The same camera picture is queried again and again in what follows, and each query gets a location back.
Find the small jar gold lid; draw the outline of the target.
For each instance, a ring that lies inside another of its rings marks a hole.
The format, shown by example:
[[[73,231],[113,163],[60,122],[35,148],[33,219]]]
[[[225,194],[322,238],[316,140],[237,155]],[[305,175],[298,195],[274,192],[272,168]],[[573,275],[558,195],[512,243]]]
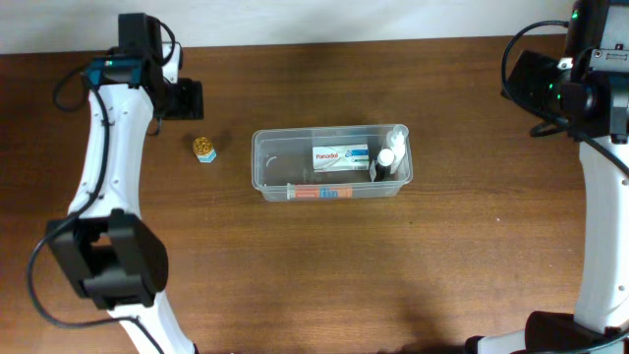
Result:
[[[194,140],[193,151],[201,163],[211,163],[216,157],[214,145],[206,137],[199,137]]]

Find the orange tube white cap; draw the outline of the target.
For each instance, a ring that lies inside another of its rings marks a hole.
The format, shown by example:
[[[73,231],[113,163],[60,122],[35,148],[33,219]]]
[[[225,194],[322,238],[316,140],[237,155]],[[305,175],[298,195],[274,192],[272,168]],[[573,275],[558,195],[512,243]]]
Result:
[[[351,186],[287,185],[288,201],[352,199]]]

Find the white Panadol box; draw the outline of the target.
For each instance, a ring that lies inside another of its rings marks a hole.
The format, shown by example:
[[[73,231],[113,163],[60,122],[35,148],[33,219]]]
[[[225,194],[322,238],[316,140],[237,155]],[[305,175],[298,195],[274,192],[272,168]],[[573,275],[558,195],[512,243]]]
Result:
[[[313,168],[317,173],[361,171],[369,166],[370,155],[366,144],[313,147]]]

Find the white squeeze bottle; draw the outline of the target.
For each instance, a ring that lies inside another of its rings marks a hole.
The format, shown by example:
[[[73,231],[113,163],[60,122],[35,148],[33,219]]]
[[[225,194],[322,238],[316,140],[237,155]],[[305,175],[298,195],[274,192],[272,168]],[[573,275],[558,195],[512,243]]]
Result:
[[[406,140],[409,130],[404,125],[395,125],[386,135],[385,147],[394,153],[394,160],[391,164],[390,173],[395,174],[406,154]]]

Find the dark bottle white cap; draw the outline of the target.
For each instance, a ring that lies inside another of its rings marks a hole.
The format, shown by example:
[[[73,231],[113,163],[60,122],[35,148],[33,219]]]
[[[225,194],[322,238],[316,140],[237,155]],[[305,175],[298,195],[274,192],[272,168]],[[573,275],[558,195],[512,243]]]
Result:
[[[390,148],[383,148],[370,165],[371,181],[384,181],[390,174],[391,165],[394,159],[394,152]]]

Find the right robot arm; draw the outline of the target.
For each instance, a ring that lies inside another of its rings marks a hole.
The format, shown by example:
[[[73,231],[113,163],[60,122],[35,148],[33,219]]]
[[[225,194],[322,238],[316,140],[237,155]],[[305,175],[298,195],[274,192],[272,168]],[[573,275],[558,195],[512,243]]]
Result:
[[[524,329],[466,340],[466,353],[628,350],[628,3],[577,1],[564,53],[523,51],[500,69],[502,95],[540,118],[535,138],[579,145],[586,189],[582,283],[571,314],[535,311]]]

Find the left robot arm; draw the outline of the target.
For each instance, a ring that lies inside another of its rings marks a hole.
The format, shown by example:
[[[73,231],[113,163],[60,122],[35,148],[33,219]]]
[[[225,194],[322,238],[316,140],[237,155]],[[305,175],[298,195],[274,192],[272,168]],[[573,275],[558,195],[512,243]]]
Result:
[[[164,23],[145,13],[119,16],[117,45],[76,71],[90,108],[83,173],[67,216],[49,221],[37,245],[141,353],[198,350],[168,302],[167,251],[143,223],[139,202],[149,123],[203,117],[202,85],[180,78],[182,66],[182,46]]]

